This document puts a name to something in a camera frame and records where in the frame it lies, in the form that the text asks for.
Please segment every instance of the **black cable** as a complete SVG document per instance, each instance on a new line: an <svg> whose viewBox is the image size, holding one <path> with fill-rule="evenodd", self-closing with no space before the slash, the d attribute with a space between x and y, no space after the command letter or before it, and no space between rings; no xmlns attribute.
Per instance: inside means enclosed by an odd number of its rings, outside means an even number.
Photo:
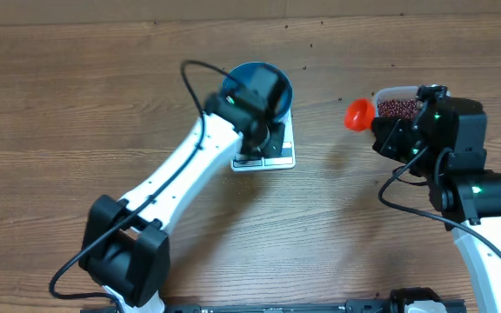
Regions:
<svg viewBox="0 0 501 313"><path fill-rule="evenodd" d="M391 171L391 174L392 174L392 175L396 174L396 172L397 172L398 170L401 170L403 167L404 167L404 166L400 166L400 167L398 167L398 168L396 168L396 169L393 169L393 170ZM396 180L397 180L398 182L401 182L401 183L407 183L407 184L409 184L409 185L411 185L411 186L417 186L417 187L426 186L426 185L428 184L426 181L424 181L424 182L408 182L408 181L405 181L405 180L403 180L403 179L401 179L401 178L399 178L399 177L398 177Z"/></svg>
<svg viewBox="0 0 501 313"><path fill-rule="evenodd" d="M472 236L474 236L476 239L480 240L482 243L484 243L490 250L492 250L492 252L494 252L500 259L501 259L501 251L500 249L498 249L494 244L492 244L488 239L484 238L484 236L480 235L479 233L477 233L475 230L472 230L470 229L469 227L466 227L460 223L456 223L450 219L447 219L445 217L442 217L442 216L438 216L438 215L435 215L435 214L431 214L431 213L428 213L428 212L424 212L422 210L416 210L416 209L413 209L413 208L408 208L408 207L405 207L403 205L399 205L399 204L395 204L395 203L391 203L389 201L387 201L386 199L384 199L384 192L385 190L390 186L391 183L393 183L395 180L397 180L397 178L403 174L406 170L408 170L426 151L428 150L428 147L424 147L423 150L421 150L415 157L413 157L412 160L410 160L401 170L399 170L396 174L394 174L392 177L390 177L390 179L388 179L387 182L384 183L384 185L382 185L382 188L380 188L380 191L378 192L378 200L380 200L381 203L393 208L393 209L397 209L397 210L401 210L403 212L407 212L407 213L411 213L411 214L415 214L415 215L418 215L418 216L423 216L423 217L428 217L430 219L433 219L433 220L436 220L436 221L440 221L442 223L446 223L450 226L453 226L455 228L458 228Z"/></svg>
<svg viewBox="0 0 501 313"><path fill-rule="evenodd" d="M216 72L218 72L220 74L223 74L224 76L229 77L234 82L240 84L240 82L238 80L236 80L235 78L231 77L227 72L225 72L223 70L220 70L219 68L217 68L217 67L215 67L213 65L210 65L210 64L207 64L207 63L204 63L204 62L200 62L200 61L194 61L194 60L186 60L186 61L183 61L181 63L181 78L183 79L184 85L187 88L187 90L189 91L190 96L192 97L192 100L194 101L194 104L195 104L195 106L198 109L198 114L200 116L200 121L201 121L201 126L202 126L201 127L201 132L200 132L200 137L198 138L198 142L197 142L197 145L195 146L195 149L190 153L190 155L187 157L187 159L184 161L184 163L181 164L181 166L179 166L179 168L175 171L175 173L173 173L173 175L171 175L171 177L168 178L168 180L166 180L164 184L162 184L140 206L138 206L138 208L136 208L135 210L133 210L123 221L121 221L120 223L117 223L115 226L113 226L108 231L106 231L105 233L103 233L93 243L89 244L84 249L82 249L78 253L76 253L76 255L74 255L69 260L69 262L67 262L66 264L64 264L61 267L61 269L59 269L56 272L56 274L51 278L51 280L50 280L50 286L49 286L50 293L55 298L62 299L62 300L87 299L87 298L93 298L93 297L108 298L108 299L110 299L111 301L113 301L115 303L115 305L117 307L117 311L119 313L124 313L123 308L119 304L119 300L117 299L116 296L113 296L111 294L104 293L104 292L77 293L77 294L64 295L64 294L61 294L61 293L59 293L59 292L56 291L56 284L57 284L57 281L59 280L59 278L63 274L65 274L65 272L67 270L69 270L76 262L78 262L78 260L80 260L81 257L83 257L84 255L86 255L90 250L94 249L94 247L96 247L97 245L99 245L102 241L106 240L109 236L111 236L112 234L114 234L118 230L130 226L130 222L138 215L138 213L140 213L144 209L146 209L146 207L150 203L152 203L152 201L154 201L154 199L156 199L156 197L162 191L164 191L171 184L171 182L173 182L179 176L179 174L181 174L181 172L187 167L187 165L189 165L190 161L198 153L200 145L202 144L202 141L204 140L204 133L206 131L206 128L205 128L204 111L203 111L202 105L200 105L200 102L198 101L198 97L195 94L195 91L190 86L189 80L187 79L187 75L186 75L186 72L185 72L185 69L186 69L187 65L191 65L191 64L203 66L203 67L205 67L207 69L214 70L214 71L216 71Z"/></svg>
<svg viewBox="0 0 501 313"><path fill-rule="evenodd" d="M440 164L442 163L442 159L446 153L453 152L452 149L445 147L438 153L438 157L436 158L436 165L434 166L434 183L439 187L440 186Z"/></svg>

